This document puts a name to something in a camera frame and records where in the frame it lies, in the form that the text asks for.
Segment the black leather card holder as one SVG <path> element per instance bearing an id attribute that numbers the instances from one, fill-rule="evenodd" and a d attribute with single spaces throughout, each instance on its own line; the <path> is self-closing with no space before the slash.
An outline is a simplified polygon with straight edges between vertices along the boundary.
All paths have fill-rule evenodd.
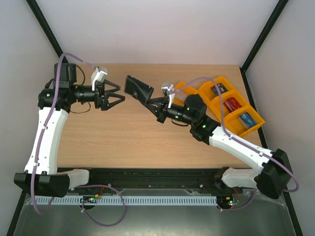
<path id="1" fill-rule="evenodd" d="M 138 100 L 143 106 L 146 106 L 148 100 L 153 94 L 154 88 L 150 85 L 132 77 L 126 76 L 124 92 L 134 99 Z"/>

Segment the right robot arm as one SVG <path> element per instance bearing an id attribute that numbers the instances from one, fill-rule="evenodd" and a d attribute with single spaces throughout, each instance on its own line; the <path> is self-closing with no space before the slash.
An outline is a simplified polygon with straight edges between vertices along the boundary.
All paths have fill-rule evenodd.
<path id="1" fill-rule="evenodd" d="M 263 195 L 278 199 L 292 178 L 287 153 L 271 151 L 232 134 L 206 114 L 207 106 L 198 95 L 189 95 L 184 105 L 169 104 L 165 97 L 149 99 L 145 107 L 160 123 L 167 118 L 190 125 L 192 136 L 207 145 L 220 148 L 249 165 L 249 169 L 224 169 L 215 180 L 215 188 L 226 192 L 232 187 L 258 189 Z"/>

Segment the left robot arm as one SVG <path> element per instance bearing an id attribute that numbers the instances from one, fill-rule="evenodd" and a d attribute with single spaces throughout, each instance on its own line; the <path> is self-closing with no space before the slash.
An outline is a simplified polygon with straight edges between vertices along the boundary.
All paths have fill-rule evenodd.
<path id="1" fill-rule="evenodd" d="M 62 63 L 60 73 L 55 72 L 38 95 L 39 120 L 31 156 L 23 172 L 14 176 L 14 183 L 30 195 L 62 198 L 68 190 L 89 181 L 85 169 L 57 172 L 60 138 L 71 105 L 93 103 L 106 111 L 125 100 L 116 93 L 120 86 L 106 79 L 106 68 L 94 68 L 89 86 L 76 83 L 77 69 L 74 63 Z"/>

